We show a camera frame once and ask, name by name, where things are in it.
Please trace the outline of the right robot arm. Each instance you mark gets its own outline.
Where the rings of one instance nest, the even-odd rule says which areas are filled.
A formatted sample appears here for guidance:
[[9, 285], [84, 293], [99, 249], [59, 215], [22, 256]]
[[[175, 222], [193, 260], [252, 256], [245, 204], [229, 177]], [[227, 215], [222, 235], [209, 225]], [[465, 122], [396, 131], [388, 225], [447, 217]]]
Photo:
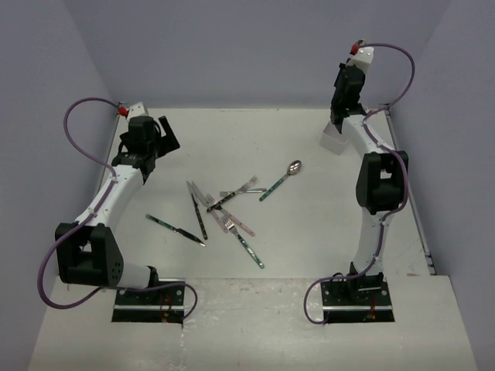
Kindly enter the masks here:
[[346, 297], [355, 304], [365, 302], [379, 290], [384, 280], [383, 248], [392, 215], [407, 200], [404, 176], [408, 155], [389, 148], [366, 124], [367, 113], [360, 103], [365, 72], [358, 66], [341, 63], [330, 105], [330, 124], [361, 158], [355, 187], [362, 210], [359, 246], [350, 265]]

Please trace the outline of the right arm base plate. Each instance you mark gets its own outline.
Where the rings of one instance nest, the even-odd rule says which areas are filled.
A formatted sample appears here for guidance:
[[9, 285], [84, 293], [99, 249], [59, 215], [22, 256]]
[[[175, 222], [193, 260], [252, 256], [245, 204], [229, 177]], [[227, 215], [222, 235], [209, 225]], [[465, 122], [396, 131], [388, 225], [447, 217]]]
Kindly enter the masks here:
[[324, 324], [394, 322], [390, 291], [383, 273], [320, 284]]

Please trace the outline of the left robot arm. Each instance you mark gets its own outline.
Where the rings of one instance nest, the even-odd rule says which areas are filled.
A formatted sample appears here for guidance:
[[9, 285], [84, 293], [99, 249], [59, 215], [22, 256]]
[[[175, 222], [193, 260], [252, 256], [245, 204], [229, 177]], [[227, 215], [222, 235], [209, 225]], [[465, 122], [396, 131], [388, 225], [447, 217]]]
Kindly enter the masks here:
[[130, 289], [141, 302], [151, 304], [161, 293], [156, 269], [126, 263], [114, 229], [156, 161], [180, 144], [165, 116], [133, 117], [120, 139], [112, 171], [97, 198], [74, 222], [56, 228], [59, 275], [67, 284]]

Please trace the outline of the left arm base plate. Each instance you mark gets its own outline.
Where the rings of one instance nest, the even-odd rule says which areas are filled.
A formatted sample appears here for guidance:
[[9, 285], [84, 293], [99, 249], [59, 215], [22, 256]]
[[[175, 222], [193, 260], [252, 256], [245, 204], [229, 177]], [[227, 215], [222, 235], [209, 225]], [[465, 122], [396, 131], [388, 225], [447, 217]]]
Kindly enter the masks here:
[[176, 284], [160, 291], [119, 291], [115, 295], [112, 322], [183, 324], [185, 287], [183, 280], [159, 281], [159, 286]]

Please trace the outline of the green handled spoon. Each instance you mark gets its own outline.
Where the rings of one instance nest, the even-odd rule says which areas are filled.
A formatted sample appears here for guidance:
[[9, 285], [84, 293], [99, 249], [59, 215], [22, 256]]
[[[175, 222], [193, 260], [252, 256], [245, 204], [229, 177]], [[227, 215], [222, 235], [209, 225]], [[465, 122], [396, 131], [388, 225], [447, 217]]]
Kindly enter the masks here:
[[302, 170], [302, 161], [295, 160], [289, 164], [286, 169], [285, 174], [275, 182], [267, 191], [258, 199], [259, 202], [263, 202], [267, 199], [285, 180], [287, 180], [290, 176], [297, 175]]

